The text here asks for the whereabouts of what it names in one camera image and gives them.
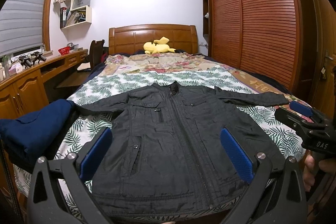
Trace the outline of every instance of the zipper pocket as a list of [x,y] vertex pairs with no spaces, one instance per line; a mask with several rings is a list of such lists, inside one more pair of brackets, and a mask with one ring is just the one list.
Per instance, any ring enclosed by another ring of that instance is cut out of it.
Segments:
[[142,137],[135,136],[134,140],[135,141],[132,144],[132,152],[131,152],[131,169],[129,173],[130,177],[135,175],[138,171],[142,150]]
[[157,113],[158,117],[159,117],[159,122],[163,122],[163,115],[162,115],[162,111],[160,108],[156,108],[154,109],[154,112]]

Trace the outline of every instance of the red basket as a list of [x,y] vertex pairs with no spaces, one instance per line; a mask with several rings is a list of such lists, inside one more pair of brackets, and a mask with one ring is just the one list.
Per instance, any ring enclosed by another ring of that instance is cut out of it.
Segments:
[[61,48],[58,50],[58,52],[61,54],[61,55],[64,55],[64,54],[68,54],[69,51],[70,51],[71,47],[64,47],[64,48]]

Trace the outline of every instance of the desk chair backrest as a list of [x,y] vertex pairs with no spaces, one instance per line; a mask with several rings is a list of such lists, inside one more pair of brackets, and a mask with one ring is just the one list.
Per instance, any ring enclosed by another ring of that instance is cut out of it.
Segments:
[[101,40],[101,41],[93,40],[91,42],[90,52],[89,52],[89,61],[90,61],[91,70],[93,70],[95,66],[100,64],[101,57],[103,55],[104,43],[105,43],[105,40]]

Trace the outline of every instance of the bed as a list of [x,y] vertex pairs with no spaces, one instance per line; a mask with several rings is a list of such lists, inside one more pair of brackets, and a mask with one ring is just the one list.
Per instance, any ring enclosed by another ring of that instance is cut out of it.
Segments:
[[[160,39],[162,36],[169,38],[170,47],[181,49],[184,52],[132,55],[142,49],[145,42]],[[99,74],[97,75],[96,72],[97,76],[90,77],[90,80],[71,95],[69,100],[73,100],[78,105],[85,105],[153,83],[169,85],[174,81],[181,85],[205,85],[211,88],[218,86],[224,90],[241,93],[262,93],[266,91],[282,93],[246,72],[207,60],[203,55],[196,55],[197,35],[195,26],[152,24],[111,28],[109,31],[109,51],[110,56],[108,56]],[[289,101],[300,101],[292,95],[285,94],[285,97]],[[248,106],[239,107],[239,109],[248,113],[260,125],[278,145],[284,157],[293,155],[299,161],[305,153],[305,150],[301,147],[302,140],[290,128],[275,119],[274,112],[277,107]],[[112,118],[108,114],[80,116],[67,132],[55,159],[61,159],[70,152],[79,151],[87,141],[92,140],[103,126],[113,127]],[[27,196],[30,174],[16,166],[14,172],[19,191]],[[65,182],[60,180],[60,185],[73,215],[80,218],[79,211]],[[91,191],[92,182],[88,181],[86,185]],[[227,210],[237,200],[238,198],[223,204],[220,208],[213,208],[205,214]],[[195,218],[195,216],[166,216],[166,219],[172,220],[174,217],[180,219]],[[157,223],[157,220],[150,217],[145,220]]]

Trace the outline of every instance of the black jacket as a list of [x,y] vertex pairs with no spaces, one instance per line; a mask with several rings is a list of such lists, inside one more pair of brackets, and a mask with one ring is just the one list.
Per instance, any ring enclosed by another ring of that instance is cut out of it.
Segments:
[[283,95],[205,86],[153,84],[79,107],[112,112],[113,142],[93,177],[92,194],[109,216],[173,216],[209,210],[246,188],[220,142],[221,129],[245,136],[273,168],[284,157],[235,105],[288,104]]

